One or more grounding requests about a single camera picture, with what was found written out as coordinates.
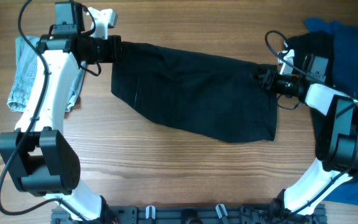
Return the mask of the black shorts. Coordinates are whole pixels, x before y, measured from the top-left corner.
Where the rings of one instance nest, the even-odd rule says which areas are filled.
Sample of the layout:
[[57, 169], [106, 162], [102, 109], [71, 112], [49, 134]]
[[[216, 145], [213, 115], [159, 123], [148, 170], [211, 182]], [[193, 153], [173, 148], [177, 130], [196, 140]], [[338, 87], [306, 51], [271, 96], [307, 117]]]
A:
[[257, 64], [126, 42], [112, 67], [112, 94], [145, 118], [226, 142], [273, 141], [276, 96], [261, 89]]

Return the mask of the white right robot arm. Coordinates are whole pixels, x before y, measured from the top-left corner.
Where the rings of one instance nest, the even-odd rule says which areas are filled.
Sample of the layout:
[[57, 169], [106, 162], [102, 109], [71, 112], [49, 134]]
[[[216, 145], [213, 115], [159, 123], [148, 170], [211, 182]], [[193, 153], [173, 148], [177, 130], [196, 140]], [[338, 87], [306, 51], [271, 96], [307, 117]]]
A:
[[335, 188], [358, 175], [358, 99], [319, 80], [266, 70], [255, 76], [270, 93], [294, 96], [324, 115], [316, 158], [291, 187], [282, 190], [270, 212], [283, 220], [311, 215]]

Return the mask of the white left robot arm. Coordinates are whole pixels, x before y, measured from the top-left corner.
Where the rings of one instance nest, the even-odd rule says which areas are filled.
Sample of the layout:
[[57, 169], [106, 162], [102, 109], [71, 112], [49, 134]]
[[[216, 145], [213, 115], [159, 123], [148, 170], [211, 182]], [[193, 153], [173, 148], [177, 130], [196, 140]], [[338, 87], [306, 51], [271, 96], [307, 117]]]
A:
[[[106, 200], [80, 179], [80, 161], [63, 136], [63, 120], [70, 88], [82, 62], [117, 62], [121, 37], [43, 35], [36, 44], [24, 35], [22, 39], [36, 54], [39, 67], [14, 131], [0, 134], [0, 154], [5, 163], [0, 176], [0, 212], [18, 216], [55, 202], [76, 221], [118, 223]], [[45, 200], [25, 210], [7, 210], [1, 200], [7, 175], [18, 191]]]

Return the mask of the black garment in pile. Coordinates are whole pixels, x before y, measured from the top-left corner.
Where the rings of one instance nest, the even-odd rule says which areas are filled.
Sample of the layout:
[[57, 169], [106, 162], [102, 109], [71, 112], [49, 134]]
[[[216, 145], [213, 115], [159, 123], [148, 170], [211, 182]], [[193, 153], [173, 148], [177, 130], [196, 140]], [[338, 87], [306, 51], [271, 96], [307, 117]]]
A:
[[284, 47], [285, 50], [294, 50], [294, 66], [299, 69], [303, 69], [305, 57], [309, 54], [326, 58], [328, 64], [324, 73], [326, 75], [324, 82], [329, 86], [333, 86], [333, 40], [334, 37], [331, 34], [319, 31], [290, 37], [288, 40], [284, 41]]

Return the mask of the folded light blue jeans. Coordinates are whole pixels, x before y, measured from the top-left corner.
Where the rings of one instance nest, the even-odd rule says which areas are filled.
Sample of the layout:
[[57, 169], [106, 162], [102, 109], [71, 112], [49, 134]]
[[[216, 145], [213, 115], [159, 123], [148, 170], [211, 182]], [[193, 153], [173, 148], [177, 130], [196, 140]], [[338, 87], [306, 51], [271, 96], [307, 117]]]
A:
[[[16, 74], [7, 106], [11, 111], [23, 112], [28, 104], [37, 73], [37, 55], [22, 37], [15, 39]], [[71, 84], [68, 94], [66, 112], [70, 112], [80, 96], [85, 71], [80, 68]]]

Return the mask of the blue garment in pile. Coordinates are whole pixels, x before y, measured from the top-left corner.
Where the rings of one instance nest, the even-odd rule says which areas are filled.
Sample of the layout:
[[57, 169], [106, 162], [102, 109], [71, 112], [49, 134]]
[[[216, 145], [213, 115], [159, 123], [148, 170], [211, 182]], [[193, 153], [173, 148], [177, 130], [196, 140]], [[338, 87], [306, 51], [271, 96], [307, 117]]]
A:
[[[358, 97], [358, 27], [318, 18], [307, 19], [305, 26], [310, 32], [324, 31], [334, 37], [333, 85]], [[358, 205], [358, 180], [340, 185], [325, 200]]]

